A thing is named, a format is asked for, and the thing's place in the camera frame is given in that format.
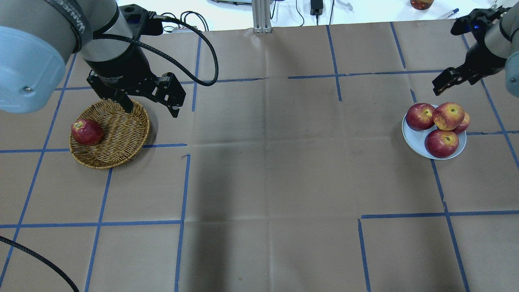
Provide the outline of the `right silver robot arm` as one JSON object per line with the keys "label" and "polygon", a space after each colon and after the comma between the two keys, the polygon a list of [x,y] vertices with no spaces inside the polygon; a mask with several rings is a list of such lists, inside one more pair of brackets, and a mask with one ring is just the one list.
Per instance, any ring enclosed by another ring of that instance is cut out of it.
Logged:
{"label": "right silver robot arm", "polygon": [[484,77],[506,71],[507,91],[519,96],[519,12],[513,7],[473,9],[457,18],[450,30],[452,35],[472,33],[475,44],[469,48],[465,62],[457,68],[447,68],[436,77],[433,92],[436,96],[448,88],[469,82],[477,83]]}

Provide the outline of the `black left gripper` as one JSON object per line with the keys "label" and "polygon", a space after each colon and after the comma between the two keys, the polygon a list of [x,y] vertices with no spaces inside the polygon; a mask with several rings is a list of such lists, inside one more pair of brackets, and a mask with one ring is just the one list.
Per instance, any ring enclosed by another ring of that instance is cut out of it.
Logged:
{"label": "black left gripper", "polygon": [[156,76],[141,49],[127,49],[120,56],[107,61],[91,61],[87,82],[102,99],[111,99],[125,113],[133,111],[133,101],[128,95],[143,96],[159,102],[178,118],[186,92],[173,73]]}

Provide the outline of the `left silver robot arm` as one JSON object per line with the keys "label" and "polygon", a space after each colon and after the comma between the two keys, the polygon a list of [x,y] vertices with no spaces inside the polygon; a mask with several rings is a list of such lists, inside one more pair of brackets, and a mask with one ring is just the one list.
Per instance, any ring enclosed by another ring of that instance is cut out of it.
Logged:
{"label": "left silver robot arm", "polygon": [[0,16],[2,111],[42,109],[79,53],[100,99],[131,113],[130,96],[141,96],[178,116],[184,89],[173,73],[151,71],[139,43],[142,35],[161,35],[164,16],[114,0],[2,0]]}

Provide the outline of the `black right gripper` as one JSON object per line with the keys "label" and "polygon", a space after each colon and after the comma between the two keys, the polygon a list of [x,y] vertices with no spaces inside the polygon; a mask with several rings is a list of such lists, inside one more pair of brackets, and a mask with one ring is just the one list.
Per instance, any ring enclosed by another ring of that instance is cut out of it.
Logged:
{"label": "black right gripper", "polygon": [[469,82],[474,85],[484,77],[499,73],[507,59],[492,53],[486,44],[476,43],[465,57],[465,63],[458,68],[446,68],[432,81],[433,93],[443,94],[449,88]]}

